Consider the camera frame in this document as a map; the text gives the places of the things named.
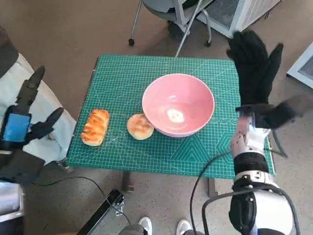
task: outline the chair leg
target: chair leg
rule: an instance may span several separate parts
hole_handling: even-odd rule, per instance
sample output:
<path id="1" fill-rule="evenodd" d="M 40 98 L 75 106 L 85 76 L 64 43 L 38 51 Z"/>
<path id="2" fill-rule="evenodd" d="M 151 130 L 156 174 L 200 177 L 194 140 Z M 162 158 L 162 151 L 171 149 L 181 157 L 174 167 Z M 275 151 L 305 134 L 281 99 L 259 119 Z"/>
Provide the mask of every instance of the chair leg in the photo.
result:
<path id="1" fill-rule="evenodd" d="M 202 12 L 204 13 L 205 18 L 206 18 L 206 27 L 207 27 L 207 31 L 208 31 L 208 34 L 209 34 L 209 39 L 206 41 L 205 45 L 207 47 L 210 47 L 211 46 L 211 40 L 212 40 L 210 17 L 209 17 L 209 14 L 207 13 L 205 8 L 202 9 Z"/>
<path id="2" fill-rule="evenodd" d="M 181 50 L 181 48 L 182 48 L 182 45 L 184 45 L 184 42 L 185 42 L 186 37 L 187 37 L 187 35 L 188 35 L 188 32 L 189 32 L 189 30 L 190 30 L 190 28 L 191 28 L 192 23 L 193 23 L 194 20 L 195 20 L 196 14 L 198 13 L 198 10 L 199 10 L 199 7 L 200 7 L 200 4 L 201 4 L 201 3 L 202 3 L 202 0 L 199 0 L 198 5 L 197 5 L 197 7 L 196 7 L 196 9 L 195 9 L 195 12 L 193 13 L 193 15 L 192 15 L 192 17 L 191 17 L 191 19 L 190 19 L 190 21 L 189 21 L 187 30 L 186 30 L 186 32 L 185 32 L 185 34 L 184 34 L 184 36 L 183 36 L 183 38 L 182 38 L 182 40 L 181 40 L 181 42 L 180 42 L 180 45 L 179 45 L 179 47 L 178 47 L 178 50 L 177 50 L 177 52 L 176 52 L 175 57 L 178 57 L 178 55 L 179 55 L 179 53 L 180 53 L 180 50 Z"/>
<path id="3" fill-rule="evenodd" d="M 139 16 L 140 9 L 141 9 L 141 5 L 142 5 L 142 0 L 139 0 L 137 12 L 136 12 L 136 17 L 135 17 L 134 24 L 133 24 L 133 27 L 132 27 L 131 38 L 128 40 L 128 43 L 129 43 L 129 45 L 131 47 L 135 44 L 135 42 L 134 42 L 134 30 L 135 30 L 135 27 L 136 27 L 136 23 L 137 23 L 137 19 L 138 19 L 138 16 Z"/>

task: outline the black cable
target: black cable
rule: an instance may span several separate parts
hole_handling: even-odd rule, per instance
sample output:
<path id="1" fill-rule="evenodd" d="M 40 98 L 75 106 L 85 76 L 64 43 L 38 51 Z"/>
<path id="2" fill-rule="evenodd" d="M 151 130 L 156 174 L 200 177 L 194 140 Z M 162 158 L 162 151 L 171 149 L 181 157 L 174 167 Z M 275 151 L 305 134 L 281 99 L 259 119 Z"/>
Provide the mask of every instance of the black cable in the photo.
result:
<path id="1" fill-rule="evenodd" d="M 236 191 L 236 192 L 224 193 L 224 194 L 218 195 L 216 197 L 213 197 L 213 198 L 210 198 L 209 200 L 207 200 L 203 204 L 203 206 L 202 206 L 202 220 L 203 220 L 203 226 L 204 226 L 204 234 L 205 235 L 209 235 L 209 230 L 208 230 L 208 225 L 207 225 L 206 215 L 205 215 L 205 209 L 206 209 L 207 205 L 209 205 L 210 203 L 212 203 L 212 202 L 214 202 L 216 200 L 219 200 L 221 198 L 226 198 L 226 197 L 236 196 L 236 195 L 240 195 L 240 194 L 256 192 L 256 191 L 259 191 L 259 190 L 266 190 L 266 189 L 270 189 L 273 192 L 280 193 L 287 199 L 287 201 L 289 203 L 289 206 L 291 208 L 291 211 L 292 211 L 296 234 L 300 235 L 301 232 L 300 232 L 300 228 L 299 228 L 298 217 L 297 217 L 297 213 L 296 213 L 296 210 L 295 210 L 295 207 L 294 207 L 294 205 L 292 203 L 291 198 L 288 196 L 288 194 L 285 191 L 283 191 L 282 189 L 277 188 L 277 187 L 275 187 L 273 185 L 263 185 L 263 186 L 258 186 L 258 187 L 255 187 L 255 188 L 243 189 L 243 190 Z"/>
<path id="2" fill-rule="evenodd" d="M 112 208 L 114 208 L 114 210 L 116 210 L 117 212 L 121 213 L 121 214 L 126 218 L 126 220 L 127 220 L 127 222 L 129 223 L 129 225 L 131 225 L 131 222 L 130 222 L 129 218 L 125 215 L 125 213 L 123 213 L 123 212 L 120 211 L 118 208 L 116 208 L 115 206 L 113 206 L 113 205 L 108 201 L 107 196 L 105 195 L 105 193 L 103 192 L 103 190 L 100 188 L 100 186 L 99 186 L 94 180 L 92 180 L 92 179 L 90 179 L 90 178 L 87 178 L 87 177 L 85 177 L 85 176 L 72 176 L 72 177 L 66 177 L 66 178 L 57 180 L 57 181 L 55 181 L 55 182 L 53 182 L 53 183 L 46 184 L 46 185 L 37 184 L 37 183 L 32 183 L 32 184 L 33 184 L 33 185 L 36 185 L 36 186 L 47 187 L 47 186 L 55 185 L 55 184 L 57 184 L 57 183 L 59 183 L 59 182 L 61 182 L 61 181 L 63 181 L 63 180 L 77 179 L 77 178 L 79 178 L 79 179 L 85 179 L 85 180 L 89 180 L 89 181 L 93 182 L 93 183 L 97 186 L 97 188 L 101 191 L 102 195 L 105 197 L 105 199 L 106 199 L 106 201 L 108 202 L 108 204 L 109 204 Z"/>
<path id="3" fill-rule="evenodd" d="M 275 150 L 271 150 L 271 149 L 264 149 L 265 151 L 270 151 L 272 153 L 275 153 L 275 154 L 278 154 L 282 157 L 284 157 L 284 155 L 278 151 L 275 151 Z M 196 188 L 198 186 L 198 183 L 200 181 L 200 179 L 202 178 L 203 174 L 205 173 L 205 171 L 208 169 L 208 167 L 210 165 L 212 165 L 217 159 L 221 158 L 221 157 L 224 157 L 226 155 L 230 154 L 230 152 L 227 152 L 227 153 L 223 153 L 223 154 L 220 154 L 214 158 L 212 158 L 206 165 L 205 167 L 203 168 L 203 170 L 201 171 L 201 173 L 199 174 L 196 182 L 195 182 L 195 185 L 194 185 L 194 188 L 192 190 L 192 193 L 191 193 L 191 197 L 190 197 L 190 220 L 191 220 L 191 225 L 192 225 L 192 229 L 194 231 L 194 234 L 197 234 L 197 230 L 196 230 L 196 226 L 195 226 L 195 221 L 194 221 L 194 217 L 193 217 L 193 211 L 192 211 L 192 203 L 193 203 L 193 199 L 194 199 L 194 196 L 195 196 L 195 192 L 196 192 Z"/>

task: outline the bread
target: bread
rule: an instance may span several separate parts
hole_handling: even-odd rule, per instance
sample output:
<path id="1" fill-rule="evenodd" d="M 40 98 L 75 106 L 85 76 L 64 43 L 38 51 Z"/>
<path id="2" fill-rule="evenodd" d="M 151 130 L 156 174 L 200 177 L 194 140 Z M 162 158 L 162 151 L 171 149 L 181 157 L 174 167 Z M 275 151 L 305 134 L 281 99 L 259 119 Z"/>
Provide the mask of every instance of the bread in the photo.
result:
<path id="1" fill-rule="evenodd" d="M 127 130 L 136 140 L 142 141 L 152 135 L 154 127 L 144 114 L 135 114 L 128 120 Z"/>
<path id="2" fill-rule="evenodd" d="M 81 134 L 83 143 L 90 146 L 99 146 L 106 135 L 109 118 L 108 111 L 94 109 L 85 124 L 84 132 Z"/>

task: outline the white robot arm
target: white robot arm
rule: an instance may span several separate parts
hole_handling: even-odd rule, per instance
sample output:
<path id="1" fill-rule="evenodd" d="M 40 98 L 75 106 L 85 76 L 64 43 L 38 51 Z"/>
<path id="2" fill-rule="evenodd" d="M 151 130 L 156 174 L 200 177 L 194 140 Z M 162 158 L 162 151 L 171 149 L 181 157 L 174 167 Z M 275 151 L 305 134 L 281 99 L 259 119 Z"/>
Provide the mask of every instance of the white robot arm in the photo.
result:
<path id="1" fill-rule="evenodd" d="M 231 141 L 234 159 L 234 191 L 244 187 L 273 185 L 264 155 L 264 141 L 269 129 L 256 128 L 253 115 L 241 115 Z M 292 230 L 292 211 L 282 195 L 269 190 L 233 196 L 229 218 L 242 234 L 288 235 Z"/>

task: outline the white cloth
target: white cloth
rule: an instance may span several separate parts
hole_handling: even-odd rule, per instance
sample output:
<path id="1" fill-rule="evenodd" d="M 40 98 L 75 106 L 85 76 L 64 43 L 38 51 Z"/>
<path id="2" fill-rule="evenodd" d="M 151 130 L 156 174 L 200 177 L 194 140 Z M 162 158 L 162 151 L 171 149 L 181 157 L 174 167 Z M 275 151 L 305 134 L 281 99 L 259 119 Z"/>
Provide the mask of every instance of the white cloth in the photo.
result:
<path id="1" fill-rule="evenodd" d="M 16 96 L 23 81 L 29 79 L 33 72 L 30 64 L 19 54 L 16 63 L 0 78 L 0 123 L 2 123 L 6 109 L 15 104 Z M 52 90 L 44 81 L 41 81 L 36 99 L 29 110 L 32 114 L 31 123 L 45 121 L 55 109 L 61 106 Z M 76 122 L 72 116 L 64 110 L 53 126 L 54 131 L 52 134 L 55 140 L 50 140 L 47 137 L 41 140 L 33 140 L 24 146 L 23 150 L 45 160 L 45 164 L 62 160 L 66 157 L 75 124 Z"/>

